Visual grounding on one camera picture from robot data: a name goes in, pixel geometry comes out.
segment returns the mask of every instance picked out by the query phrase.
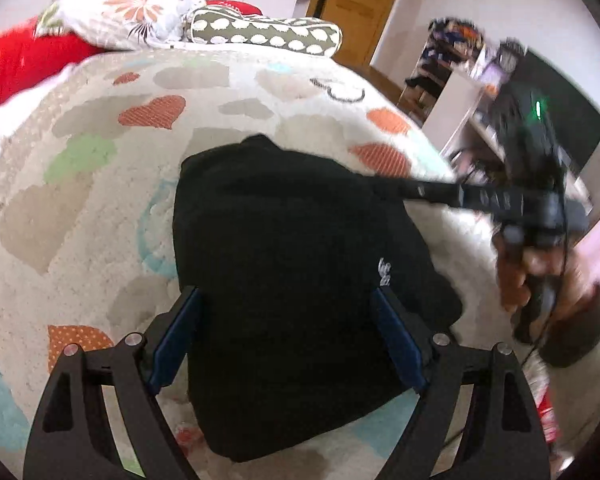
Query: floral pillow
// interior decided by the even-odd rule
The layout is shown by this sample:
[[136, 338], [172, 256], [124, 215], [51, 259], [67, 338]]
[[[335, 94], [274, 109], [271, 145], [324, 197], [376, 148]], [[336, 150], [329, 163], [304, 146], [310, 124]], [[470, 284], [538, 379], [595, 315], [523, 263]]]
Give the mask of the floral pillow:
[[333, 56], [342, 44], [335, 23], [318, 18], [276, 19], [244, 16], [237, 10], [207, 5], [187, 13], [185, 37], [193, 43], [249, 43], [314, 56]]
[[165, 48], [182, 38], [182, 18], [205, 0], [58, 0], [42, 13], [36, 36], [73, 31], [111, 50]]

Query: pillow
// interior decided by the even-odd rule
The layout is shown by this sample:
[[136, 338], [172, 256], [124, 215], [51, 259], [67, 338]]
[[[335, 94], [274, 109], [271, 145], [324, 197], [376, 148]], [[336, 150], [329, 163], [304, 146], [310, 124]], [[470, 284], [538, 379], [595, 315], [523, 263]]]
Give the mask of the pillow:
[[36, 38], [36, 18], [0, 34], [0, 105], [37, 85], [69, 63], [105, 52], [75, 34]]
[[40, 16], [37, 36], [72, 30], [112, 50], [165, 48], [182, 38], [182, 17], [205, 0], [58, 0]]
[[228, 7], [210, 5], [187, 15], [185, 35], [193, 43], [251, 43], [326, 57], [342, 44], [340, 27], [318, 18], [243, 16]]
[[262, 11], [251, 4], [246, 4], [245, 2], [236, 2], [235, 0], [207, 0], [207, 5], [222, 5], [225, 7], [229, 7], [230, 9], [237, 10], [242, 14], [257, 14], [258, 16], [262, 16]]

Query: bed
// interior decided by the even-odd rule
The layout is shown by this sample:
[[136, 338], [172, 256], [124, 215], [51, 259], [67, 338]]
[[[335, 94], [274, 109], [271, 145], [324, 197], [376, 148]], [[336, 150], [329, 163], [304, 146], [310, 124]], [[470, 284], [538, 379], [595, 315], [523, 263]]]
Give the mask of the bed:
[[[171, 215], [179, 163], [255, 132], [363, 173], [452, 178], [412, 121], [331, 59], [227, 44], [91, 58], [44, 98], [0, 156], [0, 459], [18, 478], [62, 348], [110, 346], [177, 297]], [[454, 327], [462, 342], [512, 343], [488, 219], [407, 208], [462, 297]], [[123, 463], [139, 472], [114, 394], [107, 388], [105, 396]], [[404, 393], [344, 428], [235, 464], [205, 445], [186, 378], [159, 398], [198, 475], [213, 480], [281, 470], [298, 480], [374, 478], [416, 400]]]

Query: blue gripper pad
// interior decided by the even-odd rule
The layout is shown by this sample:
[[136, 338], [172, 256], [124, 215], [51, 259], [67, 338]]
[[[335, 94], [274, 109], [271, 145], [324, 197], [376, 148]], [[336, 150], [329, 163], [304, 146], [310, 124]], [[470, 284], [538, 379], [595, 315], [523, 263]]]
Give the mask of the blue gripper pad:
[[[395, 296], [392, 299], [397, 302], [396, 308], [404, 309]], [[422, 391], [427, 386], [422, 352], [380, 288], [371, 294], [371, 313], [402, 384], [417, 392]]]
[[146, 386], [152, 395], [173, 383], [184, 356], [191, 346], [202, 314], [202, 294], [199, 289], [183, 290], [176, 302], [183, 302], [177, 316], [154, 351], [154, 362]]

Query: wooden door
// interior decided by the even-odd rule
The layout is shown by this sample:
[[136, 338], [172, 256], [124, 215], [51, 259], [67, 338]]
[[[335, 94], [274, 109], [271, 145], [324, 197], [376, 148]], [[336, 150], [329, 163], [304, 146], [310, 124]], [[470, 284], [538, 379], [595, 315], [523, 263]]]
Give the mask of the wooden door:
[[336, 23], [343, 33], [334, 60], [363, 66], [373, 56], [394, 0], [325, 0], [320, 17]]

